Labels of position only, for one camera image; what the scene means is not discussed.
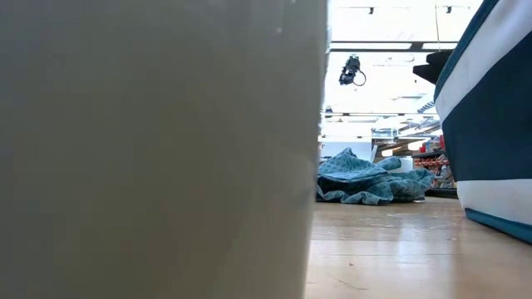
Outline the translucent grey plastic bin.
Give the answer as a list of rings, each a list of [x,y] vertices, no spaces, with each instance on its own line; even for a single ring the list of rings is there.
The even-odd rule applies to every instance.
[[[329,0],[0,0],[0,299],[304,299]]]

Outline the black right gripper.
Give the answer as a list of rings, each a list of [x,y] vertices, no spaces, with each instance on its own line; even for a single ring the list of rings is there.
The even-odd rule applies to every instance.
[[[451,53],[452,50],[444,50],[428,54],[426,64],[414,66],[412,72],[435,85]]]

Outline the distant shelf with red items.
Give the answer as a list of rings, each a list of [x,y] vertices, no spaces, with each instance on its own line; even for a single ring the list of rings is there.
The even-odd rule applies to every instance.
[[[434,176],[427,196],[458,199],[457,186],[446,154],[443,135],[408,145],[415,169],[425,169]]]

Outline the blue patterned cloth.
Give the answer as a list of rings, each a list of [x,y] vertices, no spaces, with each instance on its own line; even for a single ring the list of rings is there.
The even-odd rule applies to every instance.
[[[395,156],[373,163],[346,148],[318,166],[317,201],[377,206],[423,200],[435,175],[427,169],[400,172],[401,167]]]

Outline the navy and white fabric basket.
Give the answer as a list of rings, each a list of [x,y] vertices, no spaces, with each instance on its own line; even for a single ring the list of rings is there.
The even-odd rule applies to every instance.
[[[434,102],[466,217],[532,244],[532,0],[483,0]]]

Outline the small white container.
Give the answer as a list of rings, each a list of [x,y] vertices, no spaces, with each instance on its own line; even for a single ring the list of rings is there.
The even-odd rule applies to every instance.
[[[412,157],[400,157],[401,166],[397,169],[391,170],[391,173],[405,173],[414,169],[414,162]]]

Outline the black metal rig frame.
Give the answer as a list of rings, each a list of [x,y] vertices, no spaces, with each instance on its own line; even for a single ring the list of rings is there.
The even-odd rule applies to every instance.
[[[453,50],[457,42],[428,41],[333,41],[330,52],[434,52]]]

